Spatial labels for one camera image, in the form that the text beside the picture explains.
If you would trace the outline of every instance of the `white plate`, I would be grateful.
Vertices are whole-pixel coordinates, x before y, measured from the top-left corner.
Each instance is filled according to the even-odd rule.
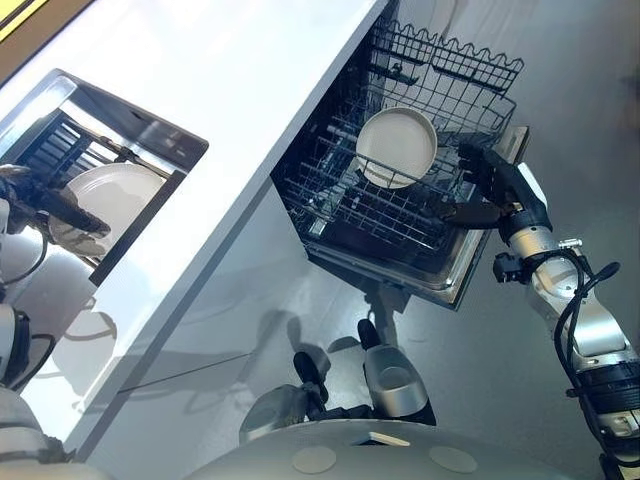
[[[436,157],[436,130],[417,110],[392,107],[376,113],[358,135],[356,153],[414,178],[422,178]],[[413,178],[395,174],[388,168],[358,157],[364,176],[384,188],[402,188]]]
[[[103,238],[51,217],[49,231],[62,247],[78,255],[104,256],[131,225],[164,180],[140,165],[112,163],[93,168],[71,180],[60,192],[111,227]]]

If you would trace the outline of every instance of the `dish drying rack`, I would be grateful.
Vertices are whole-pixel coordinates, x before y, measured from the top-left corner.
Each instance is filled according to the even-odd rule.
[[[312,153],[283,162],[281,196],[296,230],[311,237],[319,238],[330,222],[344,222],[398,248],[438,252],[453,227],[435,218],[430,205],[472,199],[474,187],[458,167],[457,146],[490,147],[499,140],[516,107],[505,94],[524,62],[383,19],[365,45],[368,62],[348,66],[332,86],[341,100],[330,105],[326,130],[314,133]],[[421,111],[436,129],[436,159],[423,178],[355,151],[367,120],[395,106]],[[392,171],[390,182],[402,175],[415,183],[377,186],[362,174],[369,162]]]
[[[29,167],[43,185],[62,189],[75,177],[93,168],[110,163],[131,162],[142,165],[161,177],[171,172],[144,162],[130,149],[118,145],[108,137],[80,125],[62,110],[54,110],[35,128],[35,138],[12,163]]]

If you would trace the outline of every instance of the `upper dish rack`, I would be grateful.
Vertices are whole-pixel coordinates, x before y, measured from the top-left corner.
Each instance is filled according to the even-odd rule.
[[[370,58],[366,65],[348,66],[338,78],[340,102],[329,106],[328,125],[315,133],[311,154],[283,162],[281,196],[299,232],[318,237],[328,222],[342,221],[396,247],[438,251],[451,228],[435,218],[430,205],[468,201],[473,193],[458,168],[456,147],[491,146],[500,138],[516,106],[505,94],[524,62],[396,21],[379,20],[365,42]],[[362,171],[369,162],[394,170],[384,159],[358,155],[355,144],[367,120],[395,106],[419,110],[431,120],[438,152],[423,178],[386,189]]]

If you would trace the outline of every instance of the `white countertop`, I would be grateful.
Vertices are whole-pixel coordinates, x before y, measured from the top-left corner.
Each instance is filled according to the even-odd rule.
[[[94,295],[93,310],[117,326],[95,380],[77,392],[52,358],[23,392],[45,433],[68,448],[83,445],[98,421],[94,437],[108,425],[117,391],[148,367],[131,359],[162,347],[215,269],[214,254],[386,2],[188,3],[97,0],[0,89],[2,118],[60,68],[210,144]],[[91,367],[92,358],[77,362]]]

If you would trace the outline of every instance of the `black cable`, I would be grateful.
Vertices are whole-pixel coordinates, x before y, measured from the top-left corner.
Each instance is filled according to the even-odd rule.
[[[34,335],[31,335],[31,338],[33,340],[39,340],[39,339],[48,340],[49,345],[47,346],[47,349],[45,350],[40,360],[38,360],[38,363],[36,363],[36,365],[31,369],[31,371],[29,371],[29,373],[27,373],[18,382],[12,385],[11,390],[17,391],[17,390],[20,390],[22,387],[24,387],[27,384],[27,382],[29,382],[29,380],[31,380],[36,373],[38,373],[38,370],[42,368],[42,366],[45,364],[45,362],[51,355],[51,352],[53,352],[54,347],[56,346],[56,337],[54,337],[50,333],[36,333]]]
[[[582,390],[582,386],[576,371],[573,367],[573,349],[575,345],[575,329],[578,324],[578,316],[580,314],[580,306],[582,304],[582,300],[587,296],[590,290],[592,290],[598,283],[603,280],[606,280],[618,271],[620,268],[620,264],[618,262],[612,262],[605,266],[602,270],[600,270],[597,274],[592,275],[589,281],[584,283],[584,268],[580,262],[579,257],[575,254],[575,252],[571,250],[561,250],[556,252],[550,252],[546,258],[543,259],[542,262],[547,261],[554,257],[563,257],[568,259],[576,269],[578,275],[578,286],[575,290],[573,298],[569,301],[567,306],[564,308],[560,317],[558,318],[558,322],[556,323],[556,327],[553,332],[553,344],[556,350],[556,354],[558,356],[558,360],[562,365],[571,385],[574,388],[574,391],[578,395],[578,400],[580,402],[580,408],[583,412],[585,422],[587,423],[587,427],[591,434],[595,437],[595,439],[600,444],[600,447],[605,452],[605,455],[609,457],[613,462],[615,462],[619,466],[623,467],[638,467],[640,466],[640,460],[627,462],[620,460],[609,448],[606,443],[605,438],[600,431],[600,427],[598,425],[598,418],[591,405],[591,401],[586,396],[585,392]],[[571,322],[569,324],[569,328],[567,330],[567,345],[566,351],[563,351],[562,348],[562,332],[567,323],[567,320],[571,317]]]
[[[7,286],[7,285],[11,285],[12,283],[17,283],[20,280],[24,280],[33,272],[35,272],[40,267],[40,265],[42,265],[42,262],[44,262],[44,259],[47,256],[47,249],[48,249],[49,243],[47,242],[47,237],[44,235],[44,233],[40,232],[40,235],[42,235],[42,250],[40,251],[40,256],[38,257],[38,260],[36,260],[36,263],[34,263],[31,266],[31,268],[29,268],[29,270],[27,270],[26,272],[18,275],[15,278],[12,278],[11,280],[0,281],[0,284]]]
[[[589,281],[578,291],[576,291],[576,306],[574,307],[573,315],[571,316],[571,322],[569,323],[569,330],[567,332],[567,354],[566,360],[570,370],[573,370],[573,347],[575,344],[575,331],[578,325],[578,315],[580,314],[580,305],[582,300],[587,297],[589,291],[593,289],[598,283],[611,278],[620,269],[620,263],[611,262],[606,265],[595,275],[592,273]]]

